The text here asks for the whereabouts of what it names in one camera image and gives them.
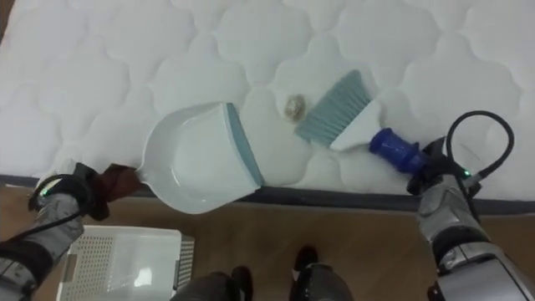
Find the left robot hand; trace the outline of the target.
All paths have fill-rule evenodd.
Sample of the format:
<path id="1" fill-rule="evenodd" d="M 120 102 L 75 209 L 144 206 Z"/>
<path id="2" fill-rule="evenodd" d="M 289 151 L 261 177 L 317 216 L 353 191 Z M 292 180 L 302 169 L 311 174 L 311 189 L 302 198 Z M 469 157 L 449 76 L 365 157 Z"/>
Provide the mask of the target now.
<path id="1" fill-rule="evenodd" d="M 78 215 L 89 215 L 95 221 L 103 221 L 110 216 L 110 210 L 91 182 L 98 173 L 82 163 L 71 161 L 66 167 L 69 174 L 60 174 L 60 180 L 50 190 L 50 195 L 64 194 L 75 199 Z"/>

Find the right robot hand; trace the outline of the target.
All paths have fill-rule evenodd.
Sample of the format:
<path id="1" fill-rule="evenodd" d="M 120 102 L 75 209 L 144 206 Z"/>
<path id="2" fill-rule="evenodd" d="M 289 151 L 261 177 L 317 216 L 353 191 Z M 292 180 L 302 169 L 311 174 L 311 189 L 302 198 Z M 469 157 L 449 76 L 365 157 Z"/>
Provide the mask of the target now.
<path id="1" fill-rule="evenodd" d="M 445 136 L 432 141 L 423 149 L 428 161 L 423 168 L 412 176 L 406 190 L 414 196 L 420 195 L 425 190 L 438 184 L 444 175 L 457 176 L 466 180 L 471 173 L 444 154 Z"/>

